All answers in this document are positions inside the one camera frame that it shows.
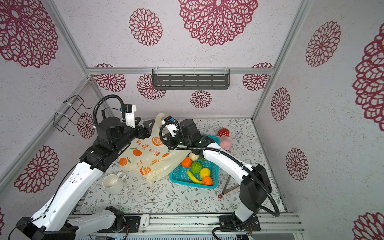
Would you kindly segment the cream garlic bulb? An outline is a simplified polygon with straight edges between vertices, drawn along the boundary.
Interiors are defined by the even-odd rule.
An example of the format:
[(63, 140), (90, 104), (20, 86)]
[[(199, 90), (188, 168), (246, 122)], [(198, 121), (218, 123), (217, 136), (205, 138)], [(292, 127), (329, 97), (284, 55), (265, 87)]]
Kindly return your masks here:
[(191, 152), (189, 154), (189, 158), (191, 159), (191, 161), (196, 162), (200, 158), (200, 156)]

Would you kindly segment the orange mandarin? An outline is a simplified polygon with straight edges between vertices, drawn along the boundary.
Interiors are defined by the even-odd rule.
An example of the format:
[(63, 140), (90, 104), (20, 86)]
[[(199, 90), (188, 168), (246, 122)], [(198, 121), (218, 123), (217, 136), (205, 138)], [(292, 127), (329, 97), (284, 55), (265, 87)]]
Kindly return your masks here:
[(181, 162), (181, 166), (185, 169), (190, 168), (192, 165), (192, 160), (190, 157), (185, 157), (185, 159)]

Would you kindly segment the orange print plastic bag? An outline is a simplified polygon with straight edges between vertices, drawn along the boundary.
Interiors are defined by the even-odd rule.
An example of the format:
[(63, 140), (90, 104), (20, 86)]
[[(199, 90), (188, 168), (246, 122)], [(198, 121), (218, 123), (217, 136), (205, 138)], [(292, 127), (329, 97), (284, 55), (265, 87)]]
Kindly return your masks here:
[(190, 154), (190, 151), (169, 150), (162, 143), (159, 131), (164, 118), (165, 115), (159, 113), (151, 136), (134, 139), (118, 160), (123, 170), (138, 173), (150, 183), (169, 175)]

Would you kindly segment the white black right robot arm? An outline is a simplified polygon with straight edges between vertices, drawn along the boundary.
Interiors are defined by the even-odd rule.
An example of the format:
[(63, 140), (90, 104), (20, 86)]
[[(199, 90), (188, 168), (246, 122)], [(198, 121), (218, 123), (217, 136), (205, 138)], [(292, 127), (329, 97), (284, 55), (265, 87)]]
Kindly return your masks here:
[(178, 122), (172, 117), (166, 118), (160, 127), (159, 137), (169, 150), (190, 151), (217, 165), (240, 185), (241, 203), (230, 221), (214, 228), (213, 232), (241, 230), (255, 221), (260, 210), (274, 217), (280, 216), (266, 169), (261, 165), (246, 164), (229, 154), (212, 138), (202, 135), (192, 119)]

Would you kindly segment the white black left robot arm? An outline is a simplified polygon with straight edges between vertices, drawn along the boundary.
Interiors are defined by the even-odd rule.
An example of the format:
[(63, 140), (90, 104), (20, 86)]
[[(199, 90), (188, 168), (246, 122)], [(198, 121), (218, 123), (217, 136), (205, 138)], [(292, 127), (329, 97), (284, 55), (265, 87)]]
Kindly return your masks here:
[(78, 240), (100, 230), (121, 232), (126, 227), (124, 213), (115, 207), (69, 220), (73, 208), (89, 187), (130, 146), (134, 139), (150, 137), (155, 120), (131, 125), (117, 117), (95, 123), (98, 137), (70, 170), (54, 196), (32, 217), (23, 217), (16, 229), (30, 240)]

